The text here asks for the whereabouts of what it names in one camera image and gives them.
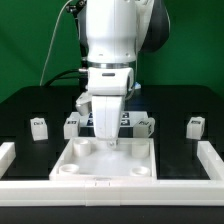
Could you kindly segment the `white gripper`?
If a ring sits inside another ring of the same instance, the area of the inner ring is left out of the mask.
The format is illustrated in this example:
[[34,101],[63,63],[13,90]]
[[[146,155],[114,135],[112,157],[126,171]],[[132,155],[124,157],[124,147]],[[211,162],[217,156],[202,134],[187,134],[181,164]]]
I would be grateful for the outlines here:
[[118,145],[121,115],[125,96],[133,83],[132,68],[88,70],[88,93],[92,96],[92,114],[95,136],[109,140],[109,148]]

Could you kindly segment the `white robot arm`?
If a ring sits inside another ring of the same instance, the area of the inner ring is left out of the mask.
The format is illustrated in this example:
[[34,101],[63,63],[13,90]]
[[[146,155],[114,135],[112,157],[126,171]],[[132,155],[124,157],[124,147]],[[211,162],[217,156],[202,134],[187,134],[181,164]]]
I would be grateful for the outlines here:
[[86,0],[78,13],[80,42],[88,48],[86,101],[95,137],[116,145],[131,63],[139,52],[155,52],[167,41],[170,20],[164,0]]

